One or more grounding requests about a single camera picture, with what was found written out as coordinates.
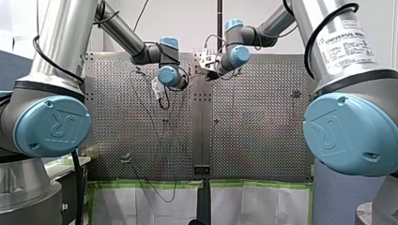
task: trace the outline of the warning label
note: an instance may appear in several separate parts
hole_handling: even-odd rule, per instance
[[[360,62],[375,62],[375,55],[358,22],[346,21],[346,26],[350,28],[319,36],[317,39],[327,69],[343,68]]]

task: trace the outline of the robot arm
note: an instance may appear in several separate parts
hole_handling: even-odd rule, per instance
[[[246,46],[265,48],[275,46],[278,36],[294,21],[295,18],[285,10],[285,7],[280,6],[268,20],[258,27],[245,26],[240,19],[227,22],[225,25],[226,54],[216,59],[205,51],[203,60],[201,60],[202,68],[224,75],[244,66],[250,59],[250,53]]]
[[[161,84],[176,89],[184,89],[188,85],[179,73],[176,38],[162,37],[159,44],[145,45],[106,2],[98,4],[95,20],[103,22],[100,27],[131,55],[133,64],[159,64],[158,80]]]
[[[12,95],[0,96],[0,159],[60,157],[85,140],[91,121],[81,77],[94,20],[134,64],[158,63],[161,83],[185,88],[178,72],[177,40],[164,37],[160,44],[146,46],[114,13],[104,1],[50,1],[41,35],[35,38],[41,54],[35,56],[30,74],[15,82]]]
[[[241,20],[228,22],[226,54],[217,58],[204,51],[201,68],[223,75],[242,67],[250,59],[245,46],[272,47],[296,21],[306,49],[305,67],[316,84],[303,122],[310,150],[338,173],[395,173],[398,73],[376,62],[355,15],[359,5],[345,0],[291,2],[258,28],[243,26]]]

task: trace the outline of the cable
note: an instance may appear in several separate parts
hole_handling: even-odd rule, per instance
[[[64,72],[65,74],[69,75],[71,78],[77,80],[80,84],[83,84],[84,80],[81,77],[77,76],[76,74],[74,74],[72,72],[67,71],[66,69],[64,69],[64,68],[62,68],[60,66],[58,66],[53,60],[51,60],[49,57],[47,57],[47,55],[45,55],[43,53],[43,51],[41,50],[41,48],[39,46],[39,43],[38,43],[38,41],[40,39],[39,22],[38,22],[38,0],[36,2],[37,2],[37,4],[36,4],[36,13],[37,13],[36,14],[36,26],[37,26],[38,35],[35,38],[33,38],[33,47],[35,48],[36,52],[41,56],[41,58],[44,59],[52,67],[54,67],[54,68]]]
[[[215,38],[221,40],[222,43],[225,43],[225,40],[222,39],[222,37],[218,37],[218,36],[216,36],[216,35],[209,35],[209,36],[206,38],[206,41],[205,41],[205,48],[207,48],[207,43],[208,43],[208,41],[210,40],[210,38],[212,38],[212,37],[215,37]]]
[[[187,87],[190,85],[190,75],[189,73],[187,73],[187,71],[183,68],[183,67],[178,67],[178,69],[182,70],[184,72],[184,75],[182,75],[183,78],[185,78],[185,81],[187,82],[187,84],[182,88],[182,89],[173,89],[169,86],[166,86],[167,89],[169,89],[169,91],[172,92],[182,92],[185,89],[187,89]]]
[[[293,12],[292,8],[289,6],[289,4],[287,4],[287,0],[283,0],[283,6],[286,9],[286,11],[292,15],[293,17],[295,17],[295,13]]]
[[[278,36],[272,36],[272,35],[269,35],[269,34],[266,34],[266,33],[262,32],[262,31],[260,31],[260,32],[261,32],[261,34],[262,34],[263,36],[265,36],[265,37],[267,37],[267,38],[285,38],[285,37],[289,36],[290,34],[292,34],[298,27],[299,27],[299,26],[296,25],[296,26],[295,26],[293,29],[291,29],[290,31],[286,32],[285,34],[278,35]]]
[[[133,32],[135,32],[135,30],[137,29],[138,23],[140,22],[141,17],[142,17],[143,14],[144,14],[144,11],[145,11],[145,9],[146,9],[146,5],[148,4],[148,2],[149,2],[149,0],[146,0],[146,2],[145,2],[145,4],[144,4],[144,7],[143,7],[143,9],[141,10],[140,16],[138,16],[137,22],[135,23],[134,29],[132,30]]]
[[[99,21],[98,22],[93,22],[94,25],[98,25],[100,27],[101,24],[103,23],[107,23],[108,21],[110,21],[111,19],[113,19],[115,16],[117,16],[117,14],[119,14],[120,11],[115,12],[112,16],[108,17],[107,19],[103,19],[103,17],[105,16],[105,9],[106,9],[106,3],[105,0],[101,0],[101,12],[100,12],[100,16],[99,16]]]
[[[117,14],[119,14],[119,12],[120,12],[120,11],[115,12],[112,16],[108,17],[108,18],[105,19],[105,20],[101,20],[101,21],[98,21],[98,22],[93,22],[93,24],[94,24],[94,25],[101,25],[101,24],[103,24],[103,23],[107,23],[108,21],[110,21],[111,19],[113,19],[115,16],[117,16]]]
[[[311,78],[314,79],[314,74],[313,70],[310,65],[310,57],[311,57],[311,51],[313,50],[313,46],[316,42],[316,38],[318,37],[319,33],[330,23],[332,22],[336,17],[340,16],[343,13],[346,13],[347,11],[354,11],[357,12],[358,9],[360,8],[360,5],[357,3],[348,3],[345,4],[336,10],[332,11],[325,19],[315,28],[313,33],[311,34],[310,38],[308,39],[307,46],[305,47],[305,54],[304,54],[304,66],[305,69],[307,70],[308,74],[310,75]]]
[[[161,106],[161,109],[168,110],[168,109],[170,109],[170,100],[169,100],[169,96],[167,95],[167,90],[166,90],[165,85],[164,85],[164,94],[166,95],[167,106],[166,107],[163,106],[163,104],[161,103],[161,98],[159,98],[158,102],[159,102],[159,106]]]
[[[162,142],[161,142],[161,138],[160,138],[160,136],[159,136],[158,130],[156,129],[155,121],[153,120],[153,117],[152,117],[152,114],[150,113],[150,110],[145,106],[144,102],[143,102],[143,101],[141,100],[141,98],[139,97],[137,91],[136,91],[135,88],[134,88],[133,83],[131,82],[131,79],[129,79],[129,82],[130,82],[132,91],[134,92],[135,96],[138,98],[138,100],[139,100],[141,106],[145,109],[146,113],[148,114],[149,119],[150,119],[151,124],[152,124],[152,129],[153,129],[153,132],[155,133],[155,136],[156,136],[156,138],[157,138],[158,144],[159,144],[159,146],[161,147],[161,149],[164,151],[165,149],[164,149],[163,144],[162,144]],[[169,167],[171,167],[169,150],[166,150],[166,156],[167,156],[167,157],[166,157],[166,158],[167,158],[167,164],[168,164]],[[147,181],[147,183],[148,183],[150,186],[152,186],[152,188],[154,189],[155,193],[156,193],[165,203],[171,203],[171,202],[175,199],[175,197],[176,197],[176,181],[177,181],[176,169],[173,168],[173,171],[174,171],[174,176],[175,176],[175,185],[174,185],[174,189],[173,189],[173,197],[172,197],[170,200],[164,199],[163,196],[161,196],[161,194],[158,192],[158,190],[156,189],[156,187],[155,187],[155,186],[149,181],[149,179],[147,179],[147,177],[144,175],[144,179]]]
[[[83,204],[84,204],[84,190],[83,190],[83,175],[82,168],[80,167],[79,157],[77,156],[77,151],[72,153],[73,165],[76,172],[76,191],[77,191],[77,209],[75,225],[82,224],[83,217]]]

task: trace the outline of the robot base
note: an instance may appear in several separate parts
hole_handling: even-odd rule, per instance
[[[398,178],[387,176],[373,202],[357,208],[356,225],[398,224]]]
[[[2,225],[61,225],[61,185],[38,158],[0,164]]]

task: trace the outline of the perforated metal panel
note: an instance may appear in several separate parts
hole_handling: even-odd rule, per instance
[[[191,54],[180,57],[185,69],[196,63]],[[145,80],[124,53],[94,53],[87,59],[86,105],[94,124],[86,143],[93,157],[90,179],[138,173],[190,180],[196,177],[194,165],[209,162],[209,178],[301,182],[311,176],[314,158],[301,123],[312,83],[301,55],[253,55],[242,74],[214,82],[212,91],[211,83],[209,89],[193,81],[186,93],[169,93],[169,111],[160,109],[148,83],[158,66],[140,67]],[[195,70],[192,77],[203,80]],[[211,95],[206,103],[201,94]],[[126,154],[131,162],[121,163]]]
[[[212,178],[306,181],[314,158],[302,133],[311,82],[300,55],[256,55],[213,86]]]
[[[180,57],[188,71],[189,61]],[[94,125],[87,144],[87,153],[95,154],[90,179],[191,179],[190,90],[169,92],[171,108],[164,111],[151,90],[157,65],[139,69],[124,53],[89,54],[86,63],[86,104]],[[122,163],[126,154],[131,162]]]

